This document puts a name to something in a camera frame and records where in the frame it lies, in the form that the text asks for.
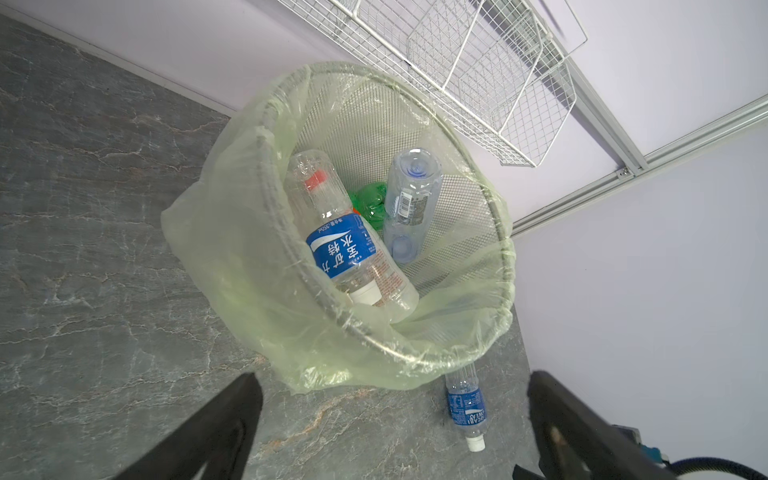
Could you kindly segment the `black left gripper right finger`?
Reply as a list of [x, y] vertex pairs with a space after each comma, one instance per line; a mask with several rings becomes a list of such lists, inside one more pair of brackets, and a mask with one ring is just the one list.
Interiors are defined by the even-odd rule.
[[529, 419], [546, 479], [673, 479], [554, 376], [531, 374]]

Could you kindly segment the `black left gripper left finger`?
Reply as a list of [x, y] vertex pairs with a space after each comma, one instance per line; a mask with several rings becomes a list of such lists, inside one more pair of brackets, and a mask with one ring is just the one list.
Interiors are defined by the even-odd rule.
[[241, 479], [263, 407], [256, 376], [237, 377], [118, 479]]

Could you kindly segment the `clear bottle red cap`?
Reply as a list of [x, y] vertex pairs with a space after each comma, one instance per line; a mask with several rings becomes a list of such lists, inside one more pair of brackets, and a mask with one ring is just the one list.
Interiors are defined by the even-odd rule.
[[415, 310], [419, 295], [385, 251], [384, 244], [373, 227], [364, 218], [363, 222], [377, 247], [373, 270], [383, 295], [382, 304], [372, 307], [382, 309], [389, 323], [401, 322]]

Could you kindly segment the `green soda bottle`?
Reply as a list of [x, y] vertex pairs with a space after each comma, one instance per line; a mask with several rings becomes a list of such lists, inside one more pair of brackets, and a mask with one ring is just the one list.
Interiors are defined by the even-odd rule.
[[354, 210], [359, 213], [376, 231], [381, 231], [387, 218], [385, 200], [387, 184], [369, 183], [359, 190], [348, 193]]

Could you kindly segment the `long clear bottle blue cap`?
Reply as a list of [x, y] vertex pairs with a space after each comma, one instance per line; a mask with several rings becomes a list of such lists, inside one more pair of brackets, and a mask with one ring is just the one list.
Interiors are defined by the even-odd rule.
[[383, 240], [394, 261], [409, 264], [421, 254], [440, 196], [444, 172], [424, 148], [402, 151], [387, 179]]

